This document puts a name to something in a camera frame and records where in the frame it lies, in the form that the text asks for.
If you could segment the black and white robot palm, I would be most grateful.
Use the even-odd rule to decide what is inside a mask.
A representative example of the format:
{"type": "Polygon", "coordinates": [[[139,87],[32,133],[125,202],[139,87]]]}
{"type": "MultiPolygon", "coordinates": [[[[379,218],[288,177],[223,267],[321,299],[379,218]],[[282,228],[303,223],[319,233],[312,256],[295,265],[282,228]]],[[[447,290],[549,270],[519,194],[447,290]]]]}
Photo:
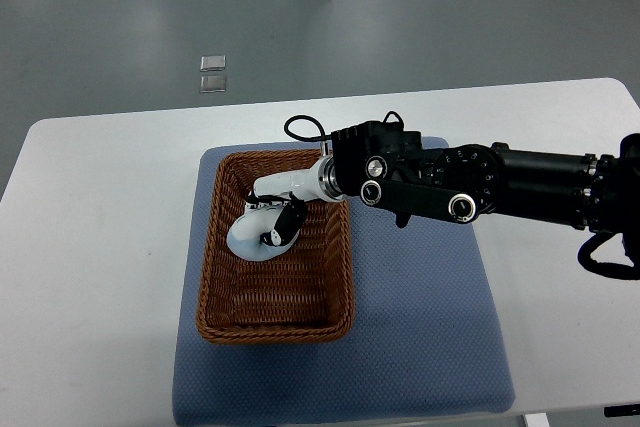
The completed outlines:
{"type": "Polygon", "coordinates": [[[280,172],[256,179],[245,201],[245,210],[276,209],[273,226],[260,235],[268,246],[284,247],[295,240],[306,220],[306,202],[330,201],[329,170],[325,166],[280,172]]]}

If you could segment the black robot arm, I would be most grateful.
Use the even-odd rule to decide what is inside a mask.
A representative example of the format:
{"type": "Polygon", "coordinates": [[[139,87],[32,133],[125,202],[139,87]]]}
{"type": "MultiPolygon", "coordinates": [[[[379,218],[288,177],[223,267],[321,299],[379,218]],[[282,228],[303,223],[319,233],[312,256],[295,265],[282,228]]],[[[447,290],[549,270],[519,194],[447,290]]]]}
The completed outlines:
{"type": "Polygon", "coordinates": [[[358,197],[392,212],[403,228],[413,216],[467,224],[484,214],[569,225],[592,232],[578,251],[587,271],[639,278],[639,136],[618,156],[513,150],[505,143],[426,149],[401,119],[366,121],[320,133],[321,157],[306,170],[257,179],[246,208],[279,208],[259,238],[292,243],[307,203],[358,197]]]}

